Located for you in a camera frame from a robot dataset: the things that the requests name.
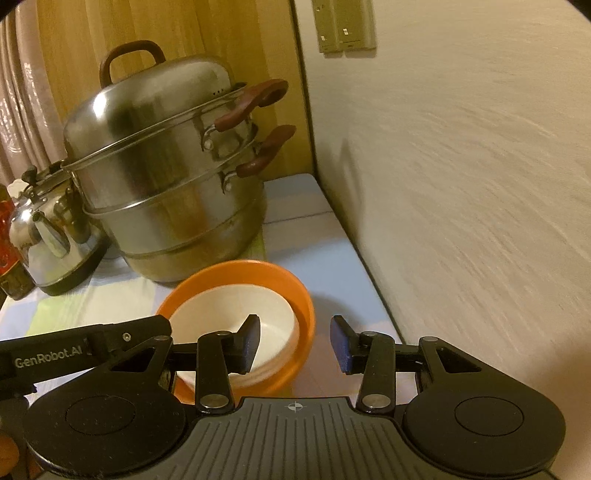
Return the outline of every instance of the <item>stainless steel kettle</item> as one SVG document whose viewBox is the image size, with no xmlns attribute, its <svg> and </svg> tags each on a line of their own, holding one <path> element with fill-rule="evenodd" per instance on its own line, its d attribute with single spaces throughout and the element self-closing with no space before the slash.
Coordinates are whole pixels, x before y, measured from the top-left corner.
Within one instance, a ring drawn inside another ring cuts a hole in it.
<svg viewBox="0 0 591 480">
<path fill-rule="evenodd" d="M 60 295 L 94 272 L 109 246 L 100 226 L 83 211 L 82 199 L 60 163 L 37 172 L 11 218 L 10 241 L 35 284 L 48 295 Z"/>
</svg>

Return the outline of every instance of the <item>orange bowl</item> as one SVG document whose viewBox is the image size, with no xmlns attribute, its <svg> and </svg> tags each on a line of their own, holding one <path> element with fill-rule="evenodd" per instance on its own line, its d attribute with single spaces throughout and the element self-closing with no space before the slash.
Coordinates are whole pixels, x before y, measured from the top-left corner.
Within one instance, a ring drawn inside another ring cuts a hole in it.
<svg viewBox="0 0 591 480">
<path fill-rule="evenodd" d="M 232 284 L 252 284 L 266 287 L 285 298 L 299 322 L 300 338 L 291 359 L 274 375 L 245 388 L 232 391 L 241 397 L 273 397 L 288 386 L 304 365 L 314 338 L 316 318 L 310 294 L 302 282 L 285 268 L 257 260 L 233 260 L 201 270 L 176 287 L 158 309 L 158 314 L 170 319 L 188 299 L 210 288 Z M 194 392 L 180 378 L 174 394 L 184 403 L 194 402 Z"/>
</svg>

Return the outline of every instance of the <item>kettle spout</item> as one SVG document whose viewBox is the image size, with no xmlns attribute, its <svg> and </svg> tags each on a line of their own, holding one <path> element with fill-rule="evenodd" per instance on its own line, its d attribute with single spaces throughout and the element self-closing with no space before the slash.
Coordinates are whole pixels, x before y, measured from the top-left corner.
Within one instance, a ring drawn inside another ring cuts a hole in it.
<svg viewBox="0 0 591 480">
<path fill-rule="evenodd" d="M 67 235 L 61 228 L 54 225 L 43 212 L 33 213 L 32 220 L 51 253 L 57 258 L 63 258 L 70 252 L 70 241 Z"/>
</svg>

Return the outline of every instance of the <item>glass bottle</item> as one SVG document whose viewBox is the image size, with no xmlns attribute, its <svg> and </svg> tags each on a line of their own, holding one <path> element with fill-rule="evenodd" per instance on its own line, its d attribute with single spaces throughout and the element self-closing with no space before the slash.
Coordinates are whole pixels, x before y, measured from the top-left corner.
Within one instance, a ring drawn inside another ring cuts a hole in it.
<svg viewBox="0 0 591 480">
<path fill-rule="evenodd" d="M 23 298 L 34 287 L 32 278 L 18 260 L 17 250 L 10 243 L 10 217 L 14 203 L 7 188 L 0 184 L 0 288 L 14 300 Z"/>
</svg>

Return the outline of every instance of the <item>round black pad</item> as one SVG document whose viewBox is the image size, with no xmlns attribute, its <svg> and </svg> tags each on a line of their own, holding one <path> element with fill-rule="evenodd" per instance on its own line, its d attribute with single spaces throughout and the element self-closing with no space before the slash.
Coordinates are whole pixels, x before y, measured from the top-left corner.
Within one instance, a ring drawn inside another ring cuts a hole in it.
<svg viewBox="0 0 591 480">
<path fill-rule="evenodd" d="M 518 382 L 504 387 L 432 385 L 405 409 L 403 429 L 421 453 L 459 476 L 542 470 L 562 445 L 564 418 L 535 390 Z"/>
<path fill-rule="evenodd" d="M 97 395 L 74 403 L 66 421 L 74 430 L 86 435 L 107 435 L 124 429 L 135 417 L 134 405 L 121 397 Z"/>
<path fill-rule="evenodd" d="M 180 402 L 157 385 L 98 392 L 58 388 L 31 406 L 23 426 L 44 469 L 108 478 L 146 467 L 173 449 L 185 416 Z"/>
<path fill-rule="evenodd" d="M 456 420 L 470 432 L 500 437 L 521 427 L 523 413 L 517 405 L 502 398 L 476 397 L 464 400 L 456 407 Z"/>
</svg>

